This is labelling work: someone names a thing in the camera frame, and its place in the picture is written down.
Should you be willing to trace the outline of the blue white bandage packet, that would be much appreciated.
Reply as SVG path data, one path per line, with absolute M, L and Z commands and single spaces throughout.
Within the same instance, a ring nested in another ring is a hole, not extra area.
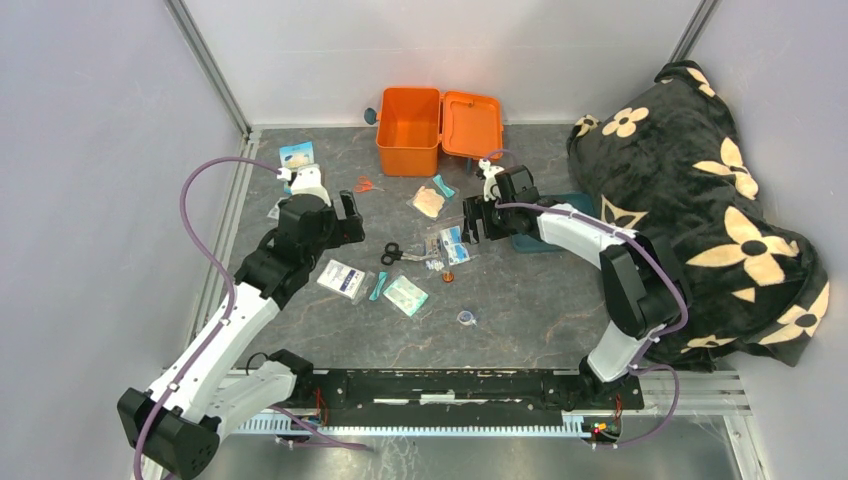
M 451 226 L 440 229 L 438 232 L 441 250 L 449 266 L 463 264 L 471 260 L 471 254 L 462 241 L 461 233 L 460 226 Z

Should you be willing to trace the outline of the clear bag of small items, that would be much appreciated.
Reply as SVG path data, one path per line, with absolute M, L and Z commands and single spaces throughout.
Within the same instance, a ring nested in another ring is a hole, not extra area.
M 423 235 L 424 266 L 431 272 L 442 272 L 445 269 L 445 257 L 438 230 L 430 230 Z

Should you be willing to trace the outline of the bagged latex gloves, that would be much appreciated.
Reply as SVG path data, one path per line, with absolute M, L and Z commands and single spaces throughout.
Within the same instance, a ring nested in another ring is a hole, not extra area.
M 459 191 L 452 187 L 442 189 L 438 185 L 427 184 L 415 191 L 407 201 L 407 205 L 424 217 L 437 220 L 458 196 Z

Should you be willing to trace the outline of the small clear plastic packet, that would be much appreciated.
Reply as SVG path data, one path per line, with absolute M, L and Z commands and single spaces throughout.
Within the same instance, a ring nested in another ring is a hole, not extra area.
M 281 197 L 274 203 L 272 208 L 267 213 L 267 217 L 269 219 L 272 219 L 272 220 L 278 220 L 279 219 L 280 205 L 283 201 L 284 201 L 284 198 Z

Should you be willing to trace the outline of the small clear tape roll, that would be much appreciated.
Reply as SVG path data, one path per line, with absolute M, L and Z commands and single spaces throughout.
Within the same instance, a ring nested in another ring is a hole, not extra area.
M 456 320 L 463 326 L 474 326 L 477 324 L 476 316 L 468 310 L 460 311 L 457 314 Z

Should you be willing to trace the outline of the blue plaster packet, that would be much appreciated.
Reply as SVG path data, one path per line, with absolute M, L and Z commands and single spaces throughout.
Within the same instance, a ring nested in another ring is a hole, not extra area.
M 292 182 L 289 173 L 300 174 L 305 170 L 308 174 L 319 174 L 320 168 L 315 163 L 313 143 L 311 141 L 297 145 L 283 146 L 279 149 L 281 167 L 278 169 L 277 179 L 283 182 L 284 195 L 292 195 Z

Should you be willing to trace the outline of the green white dressing packet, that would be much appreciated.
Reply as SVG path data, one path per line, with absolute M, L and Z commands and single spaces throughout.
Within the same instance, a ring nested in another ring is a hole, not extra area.
M 383 296 L 407 317 L 414 316 L 429 299 L 429 294 L 405 275 L 392 280 L 384 289 Z

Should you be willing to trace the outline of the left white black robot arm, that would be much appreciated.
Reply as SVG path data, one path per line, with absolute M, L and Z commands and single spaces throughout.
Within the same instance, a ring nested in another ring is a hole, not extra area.
M 233 289 L 201 333 L 149 387 L 121 395 L 117 411 L 136 459 L 194 479 L 222 441 L 255 414 L 282 401 L 297 408 L 312 399 L 311 365 L 291 353 L 233 385 L 220 384 L 252 339 L 308 283 L 322 254 L 364 240 L 353 192 L 339 195 L 342 217 L 319 196 L 283 200 L 277 226 L 244 258 Z

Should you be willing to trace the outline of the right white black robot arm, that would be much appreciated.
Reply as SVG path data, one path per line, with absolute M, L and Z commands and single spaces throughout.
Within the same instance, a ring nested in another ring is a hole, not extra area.
M 602 408 L 633 375 L 651 345 L 687 325 L 691 289 L 669 238 L 605 223 L 570 203 L 540 195 L 529 169 L 478 163 L 481 194 L 463 201 L 461 239 L 526 236 L 569 251 L 596 267 L 609 322 L 581 360 L 580 400 Z

